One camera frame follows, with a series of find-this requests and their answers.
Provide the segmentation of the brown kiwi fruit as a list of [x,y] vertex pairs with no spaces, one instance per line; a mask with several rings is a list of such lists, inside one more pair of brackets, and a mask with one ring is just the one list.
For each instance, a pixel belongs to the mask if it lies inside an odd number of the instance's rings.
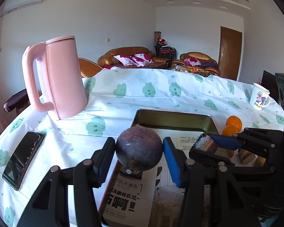
[[265,164],[266,159],[263,157],[257,157],[255,162],[254,162],[254,166],[255,167],[263,167]]

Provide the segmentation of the purple passion fruit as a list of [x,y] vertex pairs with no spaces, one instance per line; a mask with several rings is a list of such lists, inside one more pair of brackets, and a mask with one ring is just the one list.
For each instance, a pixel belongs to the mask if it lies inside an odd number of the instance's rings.
[[162,154],[163,145],[159,135],[140,125],[124,130],[116,142],[116,155],[127,174],[154,168]]

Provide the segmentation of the layered cake piece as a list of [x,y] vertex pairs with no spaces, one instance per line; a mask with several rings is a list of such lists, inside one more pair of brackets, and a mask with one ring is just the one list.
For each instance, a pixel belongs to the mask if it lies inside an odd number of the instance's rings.
[[192,147],[197,150],[214,154],[220,146],[209,135],[203,133]]

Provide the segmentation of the dark dried date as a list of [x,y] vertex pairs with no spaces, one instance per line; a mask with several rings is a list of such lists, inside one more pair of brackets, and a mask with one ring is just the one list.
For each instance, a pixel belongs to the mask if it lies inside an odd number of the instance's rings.
[[238,150],[238,156],[240,158],[240,161],[243,165],[246,165],[250,162],[253,161],[253,159],[255,158],[255,154],[247,151],[247,150],[243,150],[243,149],[239,149]]

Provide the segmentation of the small orange mandarin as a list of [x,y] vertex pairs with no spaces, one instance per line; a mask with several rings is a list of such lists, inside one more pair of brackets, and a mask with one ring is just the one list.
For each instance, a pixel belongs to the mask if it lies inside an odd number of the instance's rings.
[[228,157],[231,159],[234,156],[234,150],[227,150]]

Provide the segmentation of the pink metal tin box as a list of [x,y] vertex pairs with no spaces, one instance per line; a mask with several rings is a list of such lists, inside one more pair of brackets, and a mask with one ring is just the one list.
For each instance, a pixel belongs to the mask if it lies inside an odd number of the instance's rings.
[[[174,146],[189,153],[190,148],[202,133],[218,133],[218,129],[211,116],[171,111],[156,111],[140,109],[136,112],[132,126],[140,125],[155,131],[161,139],[171,138]],[[113,174],[105,191],[105,199],[101,202],[100,213],[103,226],[102,214],[108,197],[108,187],[113,179]]]

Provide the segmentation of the printed paper sheet in tin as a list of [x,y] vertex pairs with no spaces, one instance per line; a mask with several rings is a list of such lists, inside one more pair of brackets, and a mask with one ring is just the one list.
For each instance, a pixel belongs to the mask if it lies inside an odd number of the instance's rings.
[[166,159],[127,175],[117,163],[102,214],[107,226],[176,226],[184,190],[172,182]]

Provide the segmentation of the black television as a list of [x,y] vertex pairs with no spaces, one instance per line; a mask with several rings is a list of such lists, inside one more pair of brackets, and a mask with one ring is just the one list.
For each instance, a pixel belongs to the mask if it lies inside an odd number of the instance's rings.
[[273,98],[277,103],[279,102],[279,91],[275,75],[268,71],[263,71],[261,86],[270,91],[270,97]]

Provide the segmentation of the brown wooden door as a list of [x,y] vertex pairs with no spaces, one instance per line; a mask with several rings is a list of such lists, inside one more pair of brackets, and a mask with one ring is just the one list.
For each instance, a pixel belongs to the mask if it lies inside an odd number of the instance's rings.
[[242,33],[221,27],[218,67],[220,77],[237,80],[242,52]]

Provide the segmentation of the stacked black red chairs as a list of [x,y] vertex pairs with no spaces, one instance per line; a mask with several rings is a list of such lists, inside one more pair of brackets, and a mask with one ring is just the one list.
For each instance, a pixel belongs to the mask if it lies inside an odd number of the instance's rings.
[[176,60],[176,49],[166,44],[166,41],[161,37],[156,40],[155,50],[159,58],[168,58],[170,61]]

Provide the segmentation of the pink floral cushion right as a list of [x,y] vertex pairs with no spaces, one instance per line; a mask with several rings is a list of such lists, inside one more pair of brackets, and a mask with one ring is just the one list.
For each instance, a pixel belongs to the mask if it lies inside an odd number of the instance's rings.
[[136,62],[137,67],[145,67],[148,64],[154,63],[152,58],[145,53],[140,53],[132,56],[132,59]]

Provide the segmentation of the pink floral cushion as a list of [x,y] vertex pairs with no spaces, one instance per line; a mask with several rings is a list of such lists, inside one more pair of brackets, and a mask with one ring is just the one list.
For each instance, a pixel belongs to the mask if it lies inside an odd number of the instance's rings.
[[137,67],[145,67],[148,64],[154,63],[152,58],[145,53],[140,53],[132,56],[132,59],[136,62]]
[[137,66],[136,62],[131,56],[127,55],[115,55],[114,58],[122,63],[123,66]]

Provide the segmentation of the brown leather long sofa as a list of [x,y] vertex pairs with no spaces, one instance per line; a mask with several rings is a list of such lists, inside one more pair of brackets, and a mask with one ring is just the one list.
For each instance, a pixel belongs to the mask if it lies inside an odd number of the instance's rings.
[[145,47],[115,48],[98,59],[98,65],[104,68],[152,68],[167,69],[171,66],[168,58],[156,57]]

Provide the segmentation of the pink electric kettle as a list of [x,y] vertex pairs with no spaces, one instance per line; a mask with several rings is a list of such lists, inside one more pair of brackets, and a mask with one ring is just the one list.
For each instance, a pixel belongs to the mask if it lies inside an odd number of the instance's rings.
[[22,70],[30,104],[38,112],[62,120],[87,106],[75,36],[28,46],[22,56]]

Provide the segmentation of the brown leather chair near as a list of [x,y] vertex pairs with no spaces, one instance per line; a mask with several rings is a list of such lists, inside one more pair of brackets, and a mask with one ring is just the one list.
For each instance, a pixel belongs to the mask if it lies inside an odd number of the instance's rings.
[[85,58],[79,58],[78,60],[82,78],[93,77],[103,69],[98,64]]

